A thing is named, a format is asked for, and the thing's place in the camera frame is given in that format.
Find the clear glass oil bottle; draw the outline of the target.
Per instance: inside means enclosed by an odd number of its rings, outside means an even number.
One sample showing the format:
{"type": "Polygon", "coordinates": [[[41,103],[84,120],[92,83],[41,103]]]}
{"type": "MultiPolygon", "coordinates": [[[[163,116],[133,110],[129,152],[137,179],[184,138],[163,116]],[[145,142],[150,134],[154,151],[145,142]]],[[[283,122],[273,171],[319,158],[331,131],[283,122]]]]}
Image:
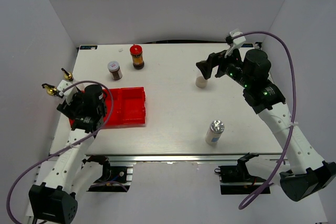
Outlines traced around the clear glass oil bottle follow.
{"type": "Polygon", "coordinates": [[[64,80],[73,83],[73,81],[74,81],[73,74],[70,71],[67,71],[64,68],[61,68],[61,71],[63,72],[64,80]]]}

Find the small dark spice jar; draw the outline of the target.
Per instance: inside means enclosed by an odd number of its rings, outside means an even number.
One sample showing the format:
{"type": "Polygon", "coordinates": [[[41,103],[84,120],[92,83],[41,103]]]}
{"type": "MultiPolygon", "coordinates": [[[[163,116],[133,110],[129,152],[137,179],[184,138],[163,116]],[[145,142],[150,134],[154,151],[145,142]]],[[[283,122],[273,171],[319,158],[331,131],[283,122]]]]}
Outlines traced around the small dark spice jar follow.
{"type": "Polygon", "coordinates": [[[111,61],[108,63],[108,70],[113,78],[113,80],[117,81],[122,78],[122,72],[120,69],[120,65],[117,61],[111,61]]]}

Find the red-capped brown sauce bottle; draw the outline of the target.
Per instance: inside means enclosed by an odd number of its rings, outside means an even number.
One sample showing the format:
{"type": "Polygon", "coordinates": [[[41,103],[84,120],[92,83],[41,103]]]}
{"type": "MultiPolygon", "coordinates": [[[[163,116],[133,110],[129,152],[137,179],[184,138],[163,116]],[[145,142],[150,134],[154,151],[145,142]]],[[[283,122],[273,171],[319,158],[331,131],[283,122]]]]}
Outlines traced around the red-capped brown sauce bottle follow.
{"type": "Polygon", "coordinates": [[[140,45],[132,45],[130,47],[130,54],[132,57],[132,64],[135,69],[142,69],[145,65],[143,60],[143,49],[140,45]]]}

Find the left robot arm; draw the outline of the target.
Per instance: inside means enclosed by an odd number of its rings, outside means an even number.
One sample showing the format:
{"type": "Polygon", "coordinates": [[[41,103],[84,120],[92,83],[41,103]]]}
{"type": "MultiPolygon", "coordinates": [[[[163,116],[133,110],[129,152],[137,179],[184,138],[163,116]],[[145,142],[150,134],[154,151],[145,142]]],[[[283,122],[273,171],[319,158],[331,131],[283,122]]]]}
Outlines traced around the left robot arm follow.
{"type": "Polygon", "coordinates": [[[98,84],[83,90],[62,81],[57,87],[63,102],[57,110],[72,121],[65,151],[40,185],[32,185],[28,196],[35,219],[71,223],[78,210],[79,192],[97,179],[110,178],[111,168],[103,163],[83,163],[85,153],[103,126],[107,115],[106,93],[98,84]]]}

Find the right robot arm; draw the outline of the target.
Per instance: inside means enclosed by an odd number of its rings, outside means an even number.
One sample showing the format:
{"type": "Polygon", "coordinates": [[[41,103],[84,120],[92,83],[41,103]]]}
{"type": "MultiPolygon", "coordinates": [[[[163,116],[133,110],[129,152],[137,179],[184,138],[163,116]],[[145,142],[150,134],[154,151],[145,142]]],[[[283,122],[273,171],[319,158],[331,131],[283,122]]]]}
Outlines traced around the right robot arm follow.
{"type": "Polygon", "coordinates": [[[281,148],[286,152],[289,167],[281,165],[271,180],[278,184],[293,201],[300,201],[325,188],[335,178],[335,163],[326,162],[308,142],[299,126],[291,121],[286,99],[268,76],[271,62],[267,54],[251,49],[244,57],[239,50],[230,56],[226,51],[212,53],[196,63],[205,79],[213,68],[215,77],[224,75],[240,84],[247,104],[268,126],[281,148]]]}

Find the clear jar with metal lid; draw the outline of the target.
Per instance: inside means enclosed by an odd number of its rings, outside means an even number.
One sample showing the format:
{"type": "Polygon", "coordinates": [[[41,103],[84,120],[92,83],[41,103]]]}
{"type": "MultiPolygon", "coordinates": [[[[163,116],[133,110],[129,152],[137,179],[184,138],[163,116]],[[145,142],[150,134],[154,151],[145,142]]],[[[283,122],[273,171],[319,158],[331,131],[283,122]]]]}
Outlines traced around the clear jar with metal lid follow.
{"type": "Polygon", "coordinates": [[[198,76],[195,80],[195,85],[198,88],[205,88],[207,86],[208,80],[206,80],[203,76],[198,76]]]}

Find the red plastic organizer tray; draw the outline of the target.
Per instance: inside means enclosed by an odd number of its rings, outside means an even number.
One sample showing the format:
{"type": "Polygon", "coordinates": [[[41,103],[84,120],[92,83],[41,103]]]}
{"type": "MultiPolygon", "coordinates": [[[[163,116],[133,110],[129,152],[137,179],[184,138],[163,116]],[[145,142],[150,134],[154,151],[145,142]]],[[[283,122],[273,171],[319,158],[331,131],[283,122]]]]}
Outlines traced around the red plastic organizer tray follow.
{"type": "Polygon", "coordinates": [[[91,92],[94,89],[99,90],[99,100],[105,101],[104,129],[145,124],[145,91],[143,87],[106,90],[100,85],[91,84],[85,87],[84,92],[91,92]]]}

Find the white shaker with metal lid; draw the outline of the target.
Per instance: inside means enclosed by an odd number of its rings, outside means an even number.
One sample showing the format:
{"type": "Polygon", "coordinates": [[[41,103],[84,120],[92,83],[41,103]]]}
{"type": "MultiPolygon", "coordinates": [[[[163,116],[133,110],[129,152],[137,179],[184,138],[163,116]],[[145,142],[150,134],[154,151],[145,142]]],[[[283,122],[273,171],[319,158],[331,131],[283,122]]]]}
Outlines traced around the white shaker with metal lid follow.
{"type": "Polygon", "coordinates": [[[225,125],[221,120],[214,120],[210,123],[205,136],[205,142],[209,145],[214,145],[220,139],[225,130],[225,125]]]}

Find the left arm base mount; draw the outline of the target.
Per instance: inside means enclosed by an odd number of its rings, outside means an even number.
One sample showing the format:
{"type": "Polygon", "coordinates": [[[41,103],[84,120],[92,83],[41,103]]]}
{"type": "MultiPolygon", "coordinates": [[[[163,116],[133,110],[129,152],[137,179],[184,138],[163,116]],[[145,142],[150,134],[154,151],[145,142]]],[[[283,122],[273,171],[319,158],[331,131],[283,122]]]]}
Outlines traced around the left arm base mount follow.
{"type": "Polygon", "coordinates": [[[88,162],[95,162],[101,166],[101,176],[90,186],[89,192],[126,193],[129,190],[133,176],[132,165],[112,163],[106,156],[90,156],[82,160],[82,168],[88,162]]]}

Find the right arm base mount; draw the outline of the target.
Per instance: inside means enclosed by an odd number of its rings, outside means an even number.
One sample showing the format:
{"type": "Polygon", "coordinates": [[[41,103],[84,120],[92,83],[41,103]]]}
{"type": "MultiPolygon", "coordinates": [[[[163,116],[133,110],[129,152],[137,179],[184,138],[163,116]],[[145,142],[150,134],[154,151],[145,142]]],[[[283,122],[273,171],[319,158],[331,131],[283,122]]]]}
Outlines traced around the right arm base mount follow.
{"type": "Polygon", "coordinates": [[[239,158],[235,165],[222,165],[214,169],[214,173],[219,176],[222,195],[249,195],[266,181],[250,175],[246,167],[250,159],[258,156],[256,153],[248,153],[239,158]]]}

